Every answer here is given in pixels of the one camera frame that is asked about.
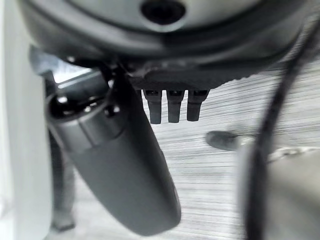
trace black cylinder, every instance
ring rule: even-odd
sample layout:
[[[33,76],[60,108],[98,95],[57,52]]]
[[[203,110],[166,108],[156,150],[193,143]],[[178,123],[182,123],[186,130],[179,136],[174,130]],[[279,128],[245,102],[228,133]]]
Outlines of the black cylinder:
[[[118,221],[143,236],[169,230],[180,222],[180,203],[142,102],[126,82],[109,91],[104,100],[71,115],[61,113],[50,97],[49,128]]]

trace round hole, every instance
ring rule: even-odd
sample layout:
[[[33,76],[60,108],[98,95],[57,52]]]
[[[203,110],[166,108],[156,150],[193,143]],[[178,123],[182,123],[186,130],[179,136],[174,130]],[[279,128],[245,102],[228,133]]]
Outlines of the round hole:
[[[165,26],[182,19],[186,14],[186,8],[175,0],[149,0],[142,4],[141,12],[150,22]]]

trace white wall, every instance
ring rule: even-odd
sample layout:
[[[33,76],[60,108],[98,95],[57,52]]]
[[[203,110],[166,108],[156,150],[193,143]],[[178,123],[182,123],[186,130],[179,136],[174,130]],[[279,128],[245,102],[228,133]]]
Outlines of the white wall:
[[[4,1],[0,1],[0,239],[14,239],[12,169],[9,153],[9,133],[5,98],[4,61]]]
[[[6,194],[11,189],[14,217],[13,238],[1,240],[43,240],[52,217],[43,81],[30,68],[28,49],[16,1],[0,0],[0,177],[2,162],[10,163]]]

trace gray floor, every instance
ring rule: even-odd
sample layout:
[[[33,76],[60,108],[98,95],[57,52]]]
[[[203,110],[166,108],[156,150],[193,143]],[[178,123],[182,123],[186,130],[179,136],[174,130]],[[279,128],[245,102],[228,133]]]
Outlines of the gray floor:
[[[285,144],[320,146],[319,64],[320,61],[309,64],[290,93],[276,132]],[[186,121],[184,101],[181,123],[168,123],[163,97],[163,124],[154,125],[153,129],[177,187],[182,221],[177,228],[149,239],[241,239],[234,195],[236,156],[208,147],[204,135],[212,130],[253,134],[278,82],[277,72],[262,73],[212,90],[203,103],[199,122]],[[48,240],[143,239],[117,223],[80,177],[76,187],[77,227],[64,234],[51,233]]]

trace wire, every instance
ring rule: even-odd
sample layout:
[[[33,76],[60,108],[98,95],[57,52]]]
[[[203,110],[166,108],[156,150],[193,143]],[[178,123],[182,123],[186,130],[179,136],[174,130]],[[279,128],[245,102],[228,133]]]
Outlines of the wire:
[[[319,42],[320,17],[297,56],[289,62],[259,129],[250,159],[248,200],[244,220],[247,240],[264,239],[267,212],[267,162],[271,152],[273,133],[290,88],[304,65],[314,56]]]

